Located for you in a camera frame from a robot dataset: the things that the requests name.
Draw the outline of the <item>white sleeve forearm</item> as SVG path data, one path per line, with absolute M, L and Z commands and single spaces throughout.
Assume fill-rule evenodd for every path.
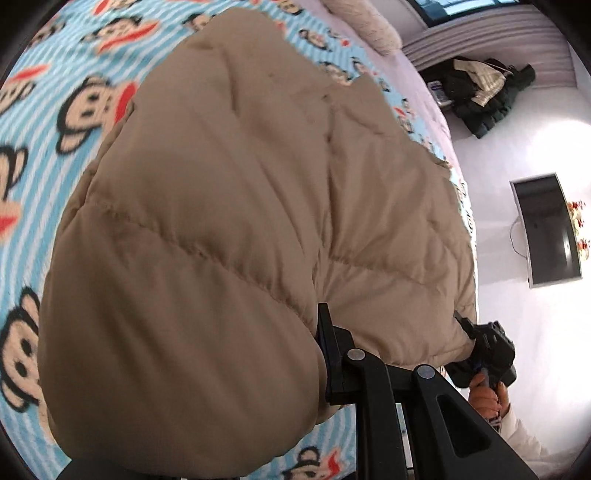
M 574 447 L 550 452 L 529 433 L 512 409 L 508 410 L 501 422 L 500 435 L 539 479 L 559 479 L 573 465 L 582 450 L 581 447 Z

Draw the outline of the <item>person's right hand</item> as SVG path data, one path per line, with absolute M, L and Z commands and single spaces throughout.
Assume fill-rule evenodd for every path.
M 484 373 L 479 373 L 472 379 L 469 403 L 488 421 L 503 419 L 510 408 L 508 389 L 503 382 L 499 382 L 497 388 L 493 389 L 486 385 L 486 379 Z

